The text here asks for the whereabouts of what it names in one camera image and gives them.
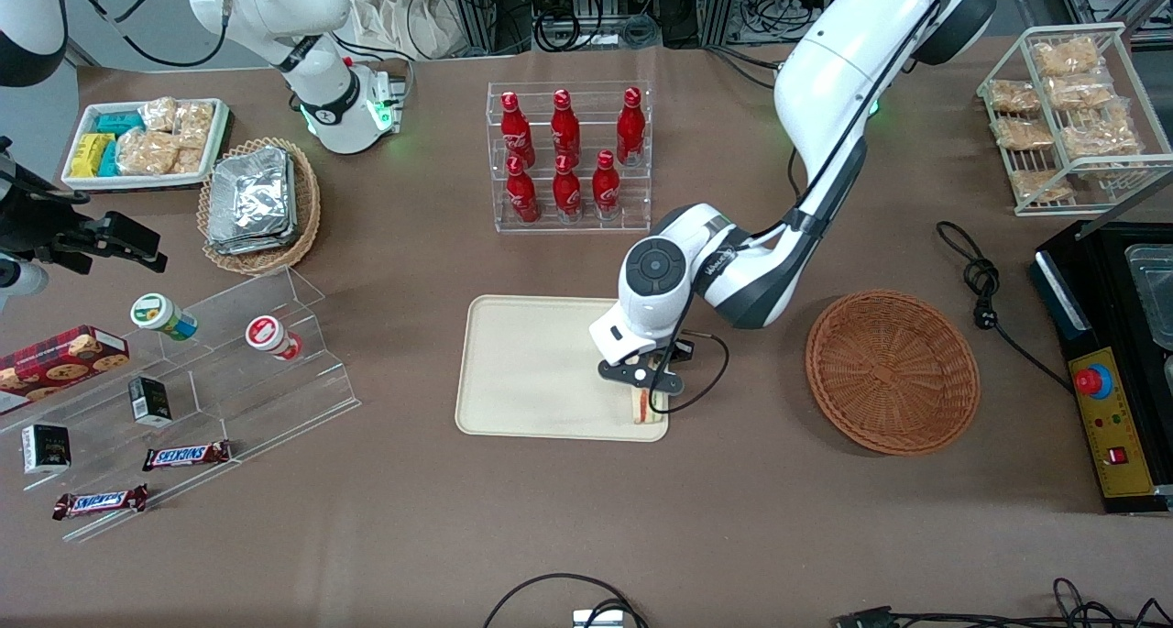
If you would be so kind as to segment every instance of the table surface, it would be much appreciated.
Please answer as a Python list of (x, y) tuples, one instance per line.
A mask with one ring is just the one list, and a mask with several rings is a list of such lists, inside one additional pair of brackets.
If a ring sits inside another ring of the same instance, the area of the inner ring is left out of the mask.
[[(22, 497), (19, 466), (2, 466), (0, 622), (480, 626), (516, 582), (552, 570), (603, 578), (653, 624), (672, 627), (823, 626), (877, 605), (1038, 615), (1053, 610), (1060, 575), (1134, 613), (1173, 588), (1169, 522), (1100, 514), (1071, 398), (972, 326), (962, 261), (933, 231), (954, 220), (976, 236), (1002, 269), (1003, 324), (1059, 369), (1026, 264), (1070, 220), (1012, 215), (974, 99), (1010, 43), (982, 40), (886, 94), (852, 198), (778, 323), (731, 331), (707, 306), (693, 310), (689, 326), (726, 337), (732, 363), (657, 444), (456, 430), (469, 303), (484, 293), (613, 297), (637, 239), (494, 231), (486, 83), (653, 81), (653, 215), (707, 201), (751, 231), (793, 201), (791, 144), (767, 90), (701, 52), (436, 61), (416, 69), (402, 134), (344, 157), (285, 108), (272, 69), (81, 69), (83, 104), (215, 96), (236, 114), (233, 143), (300, 144), (324, 204), (298, 271), (326, 293), (316, 310), (364, 406), (80, 546), (59, 541), (50, 507)], [(780, 59), (786, 48), (758, 53)], [(88, 278), (50, 269), (45, 293), (9, 302), (0, 349), (79, 323), (127, 331), (127, 305), (147, 290), (192, 303), (240, 282), (202, 256), (196, 197), (94, 198), (91, 215), (124, 211), (163, 235), (167, 274), (121, 261), (96, 261)], [(1168, 212), (1155, 200), (1145, 209)], [(815, 317), (840, 295), (880, 286), (936, 305), (974, 349), (981, 407), (937, 454), (863, 451), (808, 390), (802, 358)], [(700, 383), (719, 362), (703, 349), (686, 378)], [(602, 599), (544, 585), (516, 597), (501, 624), (567, 624), (572, 608)]]

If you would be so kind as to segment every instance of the white tray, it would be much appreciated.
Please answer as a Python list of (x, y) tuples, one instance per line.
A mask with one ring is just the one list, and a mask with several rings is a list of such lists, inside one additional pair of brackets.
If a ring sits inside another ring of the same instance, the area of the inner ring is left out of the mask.
[(66, 156), (66, 164), (61, 168), (61, 182), (72, 189), (82, 190), (82, 193), (134, 193), (134, 190), (160, 190), (175, 187), (199, 188), (199, 183), (212, 171), (216, 157), (219, 156), (218, 151), (221, 142), (224, 139), (224, 129), (228, 127), (229, 109), (228, 104), (221, 101), (221, 99), (179, 99), (178, 101), (210, 102), (215, 107), (212, 128), (208, 131), (208, 142), (204, 143), (204, 156), (199, 161), (199, 169), (197, 171), (160, 174), (160, 176), (143, 177), (69, 176), (69, 164), (75, 153), (77, 153), (77, 144), (81, 142), (81, 136), (88, 134), (88, 131), (94, 131), (94, 122), (97, 115), (137, 110), (138, 106), (142, 106), (144, 101), (96, 102), (94, 106), (87, 106), (84, 113), (81, 115), (81, 122), (77, 123), (73, 143), (69, 146), (69, 155)]
[(655, 443), (632, 421), (632, 389), (603, 380), (586, 326), (615, 301), (482, 295), (468, 308), (456, 426), (472, 435)]

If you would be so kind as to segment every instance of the snickers bar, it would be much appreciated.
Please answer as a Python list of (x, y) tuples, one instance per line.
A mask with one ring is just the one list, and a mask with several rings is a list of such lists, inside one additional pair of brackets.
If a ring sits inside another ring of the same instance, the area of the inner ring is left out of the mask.
[(143, 472), (156, 467), (181, 467), (187, 465), (218, 464), (229, 460), (232, 453), (228, 440), (192, 445), (190, 447), (172, 447), (170, 450), (147, 450), (147, 461)]
[(53, 520), (108, 511), (135, 509), (141, 512), (144, 508), (147, 508), (145, 484), (130, 491), (117, 491), (117, 493), (99, 493), (96, 495), (66, 493), (61, 495), (57, 505), (53, 508)]

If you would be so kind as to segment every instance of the coca-cola bottle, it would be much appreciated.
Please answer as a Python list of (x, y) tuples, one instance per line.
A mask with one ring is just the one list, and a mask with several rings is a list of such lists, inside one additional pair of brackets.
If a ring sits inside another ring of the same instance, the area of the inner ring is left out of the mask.
[(598, 220), (615, 220), (619, 215), (619, 173), (615, 169), (615, 155), (611, 151), (604, 149), (598, 153), (598, 166), (590, 184)]
[(629, 86), (623, 93), (623, 113), (619, 114), (619, 122), (616, 126), (618, 131), (618, 144), (615, 151), (619, 156), (619, 164), (626, 168), (635, 168), (644, 161), (644, 110), (639, 106), (642, 94), (638, 88)]
[(534, 167), (534, 137), (529, 131), (529, 121), (517, 107), (517, 95), (511, 92), (501, 95), (504, 114), (501, 116), (501, 135), (506, 139), (506, 148), (510, 156), (516, 156), (526, 163), (526, 169)]
[(558, 205), (558, 220), (562, 224), (577, 223), (583, 217), (582, 197), (578, 195), (578, 177), (570, 156), (557, 156), (554, 160), (554, 203)]
[(578, 167), (578, 156), (582, 153), (582, 135), (578, 134), (578, 117), (570, 109), (570, 93), (560, 89), (554, 93), (554, 117), (550, 120), (550, 130), (554, 134), (555, 156), (565, 156), (570, 160), (570, 167)]
[(542, 205), (534, 190), (534, 180), (526, 174), (523, 161), (517, 156), (510, 156), (506, 161), (506, 169), (509, 171), (506, 190), (509, 193), (509, 202), (517, 217), (526, 224), (536, 223), (542, 217)]

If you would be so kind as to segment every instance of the brown woven basket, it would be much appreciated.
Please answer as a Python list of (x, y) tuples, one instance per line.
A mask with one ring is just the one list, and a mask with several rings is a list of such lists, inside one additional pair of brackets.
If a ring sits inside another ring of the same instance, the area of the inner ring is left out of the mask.
[[(318, 190), (318, 177), (310, 167), (305, 153), (297, 148), (297, 144), (289, 140), (276, 140), (264, 136), (260, 140), (249, 140), (244, 144), (238, 144), (224, 153), (224, 157), (242, 156), (244, 153), (252, 153), (260, 147), (279, 147), (293, 156), (293, 190), (297, 194), (297, 222), (301, 228), (301, 236), (289, 248), (262, 249), (259, 252), (248, 252), (246, 255), (221, 255), (211, 247), (204, 245), (204, 256), (209, 257), (219, 268), (249, 276), (264, 275), (278, 265), (294, 265), (305, 257), (313, 245), (313, 239), (318, 236), (318, 224), (321, 222), (321, 193)], [(211, 194), (212, 178), (209, 175), (204, 178), (204, 184), (199, 188), (199, 210), (196, 212), (196, 227), (199, 234), (208, 238), (208, 203)]]
[(913, 295), (863, 291), (827, 308), (807, 339), (807, 380), (827, 418), (886, 454), (936, 452), (969, 427), (981, 385), (969, 344)]

